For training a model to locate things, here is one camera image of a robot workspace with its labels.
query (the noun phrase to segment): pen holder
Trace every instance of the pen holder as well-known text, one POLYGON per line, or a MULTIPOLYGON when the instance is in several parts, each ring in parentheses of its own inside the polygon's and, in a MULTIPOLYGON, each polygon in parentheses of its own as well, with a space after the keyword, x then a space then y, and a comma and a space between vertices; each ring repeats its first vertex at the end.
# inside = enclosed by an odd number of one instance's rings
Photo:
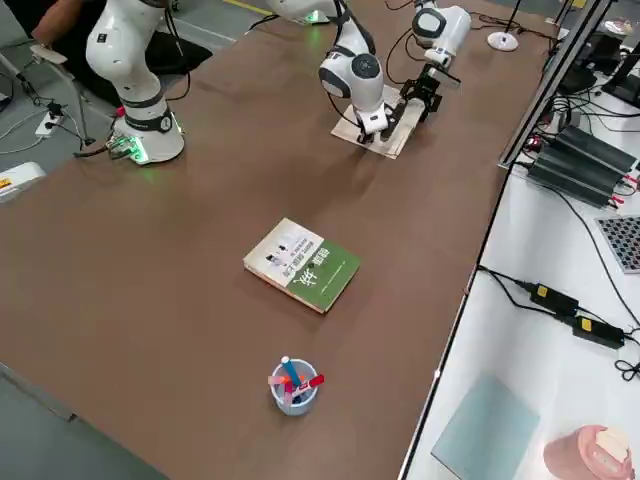
MULTIPOLYGON (((304 360, 300 360, 299 358, 292 358, 291 363, 293 363, 293 366, 296 369, 296 373, 298 375, 303 375, 305 380, 307 381, 318 375, 313 366, 311 366, 310 363, 305 362, 304 360)), ((286 376, 287 372, 280 363, 271 375, 274 377, 286 376)), ((299 403, 285 405, 284 385, 271 385, 269 388, 271 388, 271 395, 273 395, 273 399, 276 401, 276 405, 278 405, 278 408, 282 410, 285 415, 290 416, 304 415, 309 410, 311 410, 311 407, 316 401, 316 395, 318 393, 318 387, 312 388, 310 391, 301 395, 301 401, 299 403)))

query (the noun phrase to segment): tabletop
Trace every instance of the tabletop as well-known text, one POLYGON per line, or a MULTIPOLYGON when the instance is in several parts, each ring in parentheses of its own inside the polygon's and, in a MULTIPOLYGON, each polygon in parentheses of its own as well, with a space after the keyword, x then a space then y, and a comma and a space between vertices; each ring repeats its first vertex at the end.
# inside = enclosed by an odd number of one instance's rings
MULTIPOLYGON (((383 58, 411 25, 411 8, 351 6, 383 58)), ((487 34, 394 161, 329 134, 333 27, 277 20, 216 54, 174 104, 181 158, 72 161, 0 210, 0 362, 176 480, 395 477, 548 47, 523 34, 505 54, 487 34), (242 268, 285 216, 362 260, 326 316, 242 268), (326 376, 303 418, 269 397, 283 354, 326 376)), ((421 68, 402 49, 389 63, 421 68)))
MULTIPOLYGON (((607 94, 592 94, 591 99, 615 112, 638 112, 607 94)), ((591 111, 601 110, 593 106, 591 111)), ((590 119, 591 126, 582 118, 583 129, 640 158, 640 134, 633 131, 640 130, 639 118, 607 117, 604 124, 596 117, 590 119)), ((524 155, 521 159, 529 161, 524 155)), ((515 167, 510 175, 480 264, 565 292, 613 325, 630 331, 633 319, 616 297, 583 225, 561 198, 528 182, 525 174, 523 168, 515 167)), ((640 276, 622 273, 595 222, 615 214, 577 200, 570 202, 587 222, 613 280, 638 316, 640 276)), ((619 213, 640 215, 640 195, 627 198, 619 213)), ((516 301, 529 304, 528 294, 506 284, 516 301)), ((638 358, 640 349, 631 342, 621 350, 610 350, 574 337, 560 322, 516 309, 490 276, 477 273, 404 478, 455 478, 431 451, 463 397, 484 373, 499 378, 540 416, 515 479, 554 479, 543 461, 545 445, 588 424, 617 428, 628 435, 637 463, 640 381, 624 382, 614 363, 625 360, 635 365, 638 358)))

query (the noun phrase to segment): power strip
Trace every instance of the power strip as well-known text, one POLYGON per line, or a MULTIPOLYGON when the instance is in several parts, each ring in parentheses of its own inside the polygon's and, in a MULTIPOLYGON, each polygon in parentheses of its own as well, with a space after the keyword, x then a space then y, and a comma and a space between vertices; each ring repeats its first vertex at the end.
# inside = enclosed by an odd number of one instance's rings
POLYGON ((44 118, 42 119, 42 121, 40 122, 40 125, 38 125, 38 128, 36 129, 36 137, 49 138, 53 133, 53 130, 55 127, 47 128, 46 124, 53 123, 55 125, 58 125, 62 121, 62 118, 63 118, 62 116, 52 117, 51 112, 45 113, 44 118))

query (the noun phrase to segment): robotic arm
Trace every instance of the robotic arm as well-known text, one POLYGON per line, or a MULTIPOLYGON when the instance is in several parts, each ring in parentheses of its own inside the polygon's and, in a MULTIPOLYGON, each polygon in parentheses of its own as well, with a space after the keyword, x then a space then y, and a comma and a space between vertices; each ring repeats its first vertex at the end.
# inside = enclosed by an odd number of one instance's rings
POLYGON ((126 112, 116 121, 107 147, 117 158, 130 157, 138 164, 171 160, 184 149, 160 81, 145 61, 168 2, 107 0, 87 39, 87 62, 113 84, 126 112))
POLYGON ((457 5, 437 8, 435 1, 414 0, 412 30, 426 50, 427 62, 446 72, 471 28, 471 16, 457 5))
POLYGON ((267 3, 275 13, 290 20, 319 10, 338 26, 336 40, 318 70, 322 86, 330 95, 351 99, 363 142, 386 129, 384 77, 375 57, 373 37, 358 23, 344 0, 267 0, 267 3))

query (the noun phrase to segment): red pen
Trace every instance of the red pen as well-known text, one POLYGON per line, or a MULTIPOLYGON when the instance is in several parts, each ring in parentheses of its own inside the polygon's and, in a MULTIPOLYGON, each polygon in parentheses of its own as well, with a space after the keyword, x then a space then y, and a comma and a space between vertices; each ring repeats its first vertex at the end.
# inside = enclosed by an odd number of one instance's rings
POLYGON ((324 383, 324 375, 318 375, 317 377, 312 378, 308 382, 304 382, 297 389, 291 392, 292 398, 299 397, 305 392, 308 392, 312 388, 316 388, 318 385, 322 385, 324 383))

